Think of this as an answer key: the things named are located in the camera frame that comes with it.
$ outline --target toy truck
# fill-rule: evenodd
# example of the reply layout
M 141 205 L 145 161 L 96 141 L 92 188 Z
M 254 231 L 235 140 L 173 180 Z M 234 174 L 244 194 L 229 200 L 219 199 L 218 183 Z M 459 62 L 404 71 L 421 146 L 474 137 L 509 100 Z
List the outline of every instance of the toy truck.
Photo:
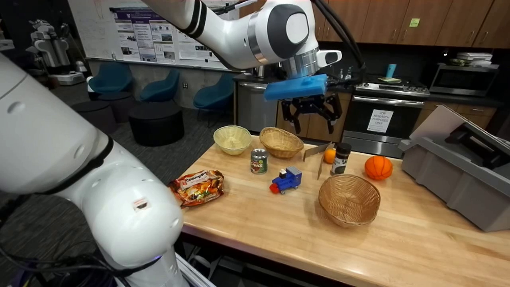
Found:
M 274 194 L 285 194 L 285 190 L 289 188 L 297 189 L 301 184 L 302 172 L 294 166 L 289 166 L 285 170 L 280 170 L 280 175 L 273 179 L 273 184 L 269 189 Z

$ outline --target wooden table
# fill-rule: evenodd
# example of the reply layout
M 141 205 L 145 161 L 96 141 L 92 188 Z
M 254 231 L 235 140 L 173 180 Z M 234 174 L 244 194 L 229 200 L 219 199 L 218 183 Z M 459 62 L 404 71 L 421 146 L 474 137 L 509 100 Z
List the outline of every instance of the wooden table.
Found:
M 253 148 L 262 147 L 254 136 Z M 370 180 L 381 205 L 368 226 L 344 229 L 325 217 L 316 180 L 321 155 L 302 161 L 269 157 L 269 172 L 250 172 L 251 149 L 240 156 L 212 146 L 186 173 L 217 169 L 226 194 L 184 211 L 183 231 L 354 286 L 509 286 L 510 231 L 484 233 L 404 173 Z M 346 173 L 365 177 L 369 155 L 351 153 Z M 281 168 L 303 171 L 299 189 L 269 191 Z

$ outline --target blue cup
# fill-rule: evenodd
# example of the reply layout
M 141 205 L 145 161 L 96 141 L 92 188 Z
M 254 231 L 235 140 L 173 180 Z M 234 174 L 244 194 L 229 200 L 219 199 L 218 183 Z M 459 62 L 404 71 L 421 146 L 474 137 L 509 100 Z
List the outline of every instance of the blue cup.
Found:
M 388 71 L 386 72 L 386 78 L 393 78 L 393 73 L 395 72 L 396 68 L 397 64 L 389 64 Z

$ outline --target wicker basket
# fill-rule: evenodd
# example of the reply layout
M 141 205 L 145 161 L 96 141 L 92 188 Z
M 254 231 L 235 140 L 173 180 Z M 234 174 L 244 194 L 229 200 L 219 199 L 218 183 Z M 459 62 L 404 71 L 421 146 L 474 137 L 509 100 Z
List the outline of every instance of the wicker basket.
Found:
M 260 132 L 260 142 L 266 150 L 278 158 L 291 158 L 300 152 L 303 141 L 299 137 L 279 128 L 264 128 Z
M 328 217 L 342 227 L 371 223 L 381 197 L 370 182 L 354 175 L 335 175 L 328 178 L 319 191 L 319 203 Z
M 214 132 L 213 138 L 221 150 L 230 155 L 241 154 L 251 144 L 250 132 L 239 126 L 219 128 Z

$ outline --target microwave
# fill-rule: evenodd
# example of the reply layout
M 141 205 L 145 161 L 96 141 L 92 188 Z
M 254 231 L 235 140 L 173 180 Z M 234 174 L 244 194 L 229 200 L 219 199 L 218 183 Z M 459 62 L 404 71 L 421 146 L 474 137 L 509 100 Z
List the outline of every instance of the microwave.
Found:
M 432 73 L 426 73 L 424 84 L 430 92 L 485 97 L 498 75 L 498 69 L 490 67 L 448 66 L 438 64 Z

